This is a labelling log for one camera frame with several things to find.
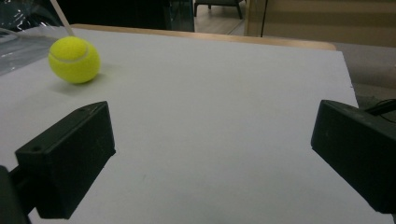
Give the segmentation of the clear plastic bag beige trim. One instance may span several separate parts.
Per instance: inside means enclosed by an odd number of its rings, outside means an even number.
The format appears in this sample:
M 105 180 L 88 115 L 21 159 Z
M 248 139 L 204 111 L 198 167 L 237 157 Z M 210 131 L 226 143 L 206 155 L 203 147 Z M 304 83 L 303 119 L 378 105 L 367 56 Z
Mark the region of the clear plastic bag beige trim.
M 45 58 L 73 35 L 59 0 L 0 0 L 0 76 Z

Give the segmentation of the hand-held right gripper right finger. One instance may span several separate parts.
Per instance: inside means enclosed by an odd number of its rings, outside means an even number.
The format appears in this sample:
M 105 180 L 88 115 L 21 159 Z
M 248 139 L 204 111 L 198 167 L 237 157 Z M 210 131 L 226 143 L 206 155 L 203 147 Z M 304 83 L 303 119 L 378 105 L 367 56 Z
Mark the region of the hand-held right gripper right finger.
M 396 124 L 320 102 L 311 146 L 377 212 L 396 214 Z

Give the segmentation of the beige wooden cabinet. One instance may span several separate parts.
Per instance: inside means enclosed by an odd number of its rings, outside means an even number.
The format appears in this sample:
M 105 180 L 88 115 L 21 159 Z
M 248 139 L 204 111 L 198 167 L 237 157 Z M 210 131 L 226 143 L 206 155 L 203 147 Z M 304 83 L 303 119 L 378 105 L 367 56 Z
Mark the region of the beige wooden cabinet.
M 396 0 L 247 0 L 245 34 L 396 48 Z

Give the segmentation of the dark chair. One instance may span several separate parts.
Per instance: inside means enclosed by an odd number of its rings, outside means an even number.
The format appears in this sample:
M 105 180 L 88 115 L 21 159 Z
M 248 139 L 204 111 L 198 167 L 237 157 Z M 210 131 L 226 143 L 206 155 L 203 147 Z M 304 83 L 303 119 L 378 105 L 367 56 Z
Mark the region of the dark chair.
M 198 6 L 206 5 L 208 9 L 211 9 L 213 6 L 221 6 L 221 7 L 235 7 L 238 13 L 238 17 L 240 20 L 243 19 L 242 10 L 240 7 L 240 3 L 242 1 L 247 0 L 194 0 L 193 3 L 193 15 L 197 16 Z

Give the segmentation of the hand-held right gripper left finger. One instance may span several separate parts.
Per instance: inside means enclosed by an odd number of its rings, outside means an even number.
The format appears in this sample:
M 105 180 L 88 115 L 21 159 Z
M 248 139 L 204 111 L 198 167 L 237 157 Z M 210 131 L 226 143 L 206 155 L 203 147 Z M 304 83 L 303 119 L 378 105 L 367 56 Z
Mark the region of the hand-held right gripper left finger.
M 74 110 L 16 151 L 23 210 L 69 219 L 114 154 L 107 102 Z

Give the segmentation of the yellow tennis ball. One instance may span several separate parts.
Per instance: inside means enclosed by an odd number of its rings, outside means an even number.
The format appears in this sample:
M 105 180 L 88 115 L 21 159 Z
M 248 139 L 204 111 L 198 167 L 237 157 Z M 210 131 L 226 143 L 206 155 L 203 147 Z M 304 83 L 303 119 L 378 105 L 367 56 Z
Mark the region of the yellow tennis ball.
M 82 84 L 99 73 L 101 62 L 97 49 L 90 42 L 75 36 L 55 41 L 49 48 L 49 67 L 60 79 Z

